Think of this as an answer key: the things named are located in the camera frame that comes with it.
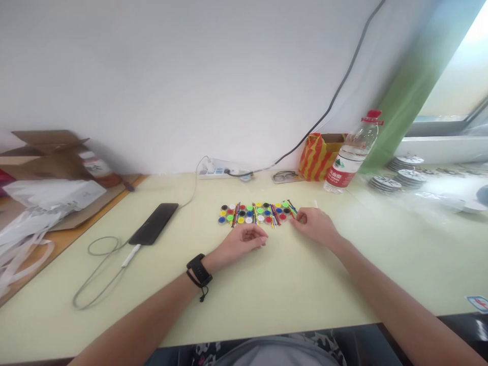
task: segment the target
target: forearm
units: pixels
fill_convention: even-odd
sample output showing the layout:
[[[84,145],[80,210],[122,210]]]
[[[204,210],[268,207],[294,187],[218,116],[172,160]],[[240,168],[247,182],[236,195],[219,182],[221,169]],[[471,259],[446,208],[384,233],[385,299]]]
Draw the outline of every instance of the forearm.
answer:
[[[142,365],[200,289],[181,274],[103,332],[71,365]]]
[[[335,254],[370,307],[415,365],[486,365],[439,319],[368,261],[350,242]]]

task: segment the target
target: white bowl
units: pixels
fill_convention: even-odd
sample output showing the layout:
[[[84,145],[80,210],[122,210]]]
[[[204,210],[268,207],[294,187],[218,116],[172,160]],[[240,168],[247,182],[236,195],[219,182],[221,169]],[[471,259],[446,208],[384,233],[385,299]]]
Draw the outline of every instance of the white bowl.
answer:
[[[463,211],[469,212],[470,214],[479,214],[486,210],[488,210],[488,207],[475,200],[466,201],[463,207]]]

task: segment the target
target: open cardboard box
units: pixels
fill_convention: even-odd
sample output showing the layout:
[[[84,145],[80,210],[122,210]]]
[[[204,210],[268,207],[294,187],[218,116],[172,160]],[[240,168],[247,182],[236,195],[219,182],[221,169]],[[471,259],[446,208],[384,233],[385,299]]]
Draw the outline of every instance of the open cardboard box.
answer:
[[[93,179],[79,153],[88,149],[68,130],[14,131],[26,146],[0,154],[0,169],[16,180]]]

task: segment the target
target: white bottle cap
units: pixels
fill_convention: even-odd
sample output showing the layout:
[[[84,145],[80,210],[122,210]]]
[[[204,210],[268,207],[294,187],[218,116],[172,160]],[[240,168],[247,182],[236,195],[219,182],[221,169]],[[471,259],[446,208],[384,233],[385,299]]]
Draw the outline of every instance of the white bottle cap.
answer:
[[[80,152],[78,156],[80,156],[80,158],[82,159],[91,159],[94,158],[96,155],[93,151],[84,151],[84,152]]]

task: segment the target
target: green curtain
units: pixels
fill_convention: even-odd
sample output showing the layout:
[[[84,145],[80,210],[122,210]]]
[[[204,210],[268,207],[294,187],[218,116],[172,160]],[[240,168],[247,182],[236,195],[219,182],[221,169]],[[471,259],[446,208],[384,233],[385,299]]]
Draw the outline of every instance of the green curtain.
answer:
[[[439,2],[378,107],[385,124],[361,172],[378,169],[393,157],[484,2]]]

